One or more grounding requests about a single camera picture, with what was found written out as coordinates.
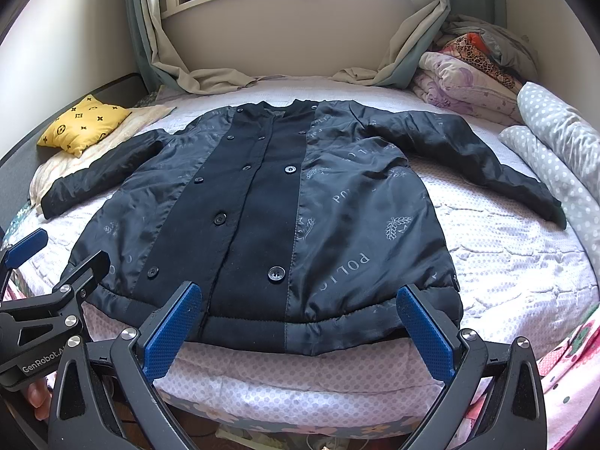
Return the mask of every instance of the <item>bed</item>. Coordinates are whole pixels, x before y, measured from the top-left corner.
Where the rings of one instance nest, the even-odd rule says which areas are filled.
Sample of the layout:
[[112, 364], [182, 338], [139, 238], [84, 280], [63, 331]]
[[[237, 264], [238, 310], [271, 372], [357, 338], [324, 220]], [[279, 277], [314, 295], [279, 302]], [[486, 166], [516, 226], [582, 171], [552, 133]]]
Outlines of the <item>bed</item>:
[[[294, 99], [356, 100], [390, 111], [437, 111], [408, 91], [363, 87], [326, 78], [273, 78], [217, 96], [159, 93], [176, 107], [145, 130], [175, 132], [214, 108]], [[534, 176], [497, 138], [502, 125], [464, 116], [500, 162]], [[559, 344], [599, 301], [598, 283], [571, 226], [565, 231], [515, 201], [473, 186], [452, 171], [410, 157], [435, 205], [461, 285], [463, 327], [490, 341], [524, 335], [536, 357]], [[6, 242], [38, 227], [48, 247], [24, 264], [20, 278], [32, 294], [59, 281], [80, 232], [114, 190], [54, 220], [22, 211]], [[114, 338], [125, 326], [85, 305], [92, 338]], [[370, 439], [410, 433], [439, 394], [410, 339], [362, 345], [317, 357], [233, 351], [185, 344], [166, 377], [155, 381], [173, 406], [236, 427]]]

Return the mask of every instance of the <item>jacket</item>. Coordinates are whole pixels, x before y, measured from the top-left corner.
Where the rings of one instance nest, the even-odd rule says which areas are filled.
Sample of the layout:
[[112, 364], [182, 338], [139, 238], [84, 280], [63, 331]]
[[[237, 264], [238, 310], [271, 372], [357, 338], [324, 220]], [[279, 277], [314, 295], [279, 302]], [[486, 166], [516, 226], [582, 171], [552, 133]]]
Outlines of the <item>jacket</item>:
[[546, 186], [500, 164], [460, 116], [354, 101], [250, 103], [143, 133], [55, 181], [41, 206], [52, 218], [120, 185], [65, 269], [109, 253], [87, 300], [109, 317], [139, 327], [187, 280], [205, 299], [191, 341], [316, 355], [406, 336], [404, 284], [460, 323], [454, 265], [406, 153], [566, 226]]

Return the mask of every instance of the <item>yellow patterned cushion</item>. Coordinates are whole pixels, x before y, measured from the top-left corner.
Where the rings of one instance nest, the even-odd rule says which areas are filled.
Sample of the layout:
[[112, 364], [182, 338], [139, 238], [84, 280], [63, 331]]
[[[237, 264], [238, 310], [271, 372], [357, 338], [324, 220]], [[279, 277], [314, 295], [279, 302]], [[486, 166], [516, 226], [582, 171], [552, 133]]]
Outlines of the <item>yellow patterned cushion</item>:
[[131, 112], [120, 106], [105, 105], [91, 94], [60, 115], [38, 140], [39, 146], [60, 147], [75, 157], [102, 140]]

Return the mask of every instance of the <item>gray headboard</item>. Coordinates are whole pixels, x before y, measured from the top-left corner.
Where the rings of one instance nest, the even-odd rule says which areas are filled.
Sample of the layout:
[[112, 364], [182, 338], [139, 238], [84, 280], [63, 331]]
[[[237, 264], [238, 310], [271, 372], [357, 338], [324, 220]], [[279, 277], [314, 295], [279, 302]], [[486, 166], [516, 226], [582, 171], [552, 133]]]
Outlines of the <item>gray headboard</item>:
[[[144, 86], [142, 77], [138, 73], [132, 73], [90, 91], [90, 93], [104, 103], [131, 108], [146, 96], [148, 91]], [[34, 128], [0, 159], [0, 228], [4, 231], [10, 225], [14, 215], [27, 202], [29, 183], [34, 177], [35, 170], [60, 150], [51, 147], [38, 147], [36, 143], [40, 135], [61, 113], [81, 101], [85, 94], [63, 109], [58, 110]]]

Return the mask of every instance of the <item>leopard print fabric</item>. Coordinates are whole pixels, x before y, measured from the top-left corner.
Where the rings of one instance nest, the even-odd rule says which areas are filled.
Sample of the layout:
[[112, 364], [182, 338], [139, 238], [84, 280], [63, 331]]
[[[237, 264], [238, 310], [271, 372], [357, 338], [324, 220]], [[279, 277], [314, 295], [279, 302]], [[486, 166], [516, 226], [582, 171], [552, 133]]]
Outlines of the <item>leopard print fabric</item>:
[[440, 52], [448, 56], [456, 57], [474, 68], [479, 69], [481, 72], [486, 73], [501, 85], [517, 94], [523, 85], [513, 76], [503, 72], [497, 64], [492, 62], [491, 59], [478, 48], [481, 46], [485, 46], [481, 37], [478, 34], [471, 35], [468, 33], [448, 42]]

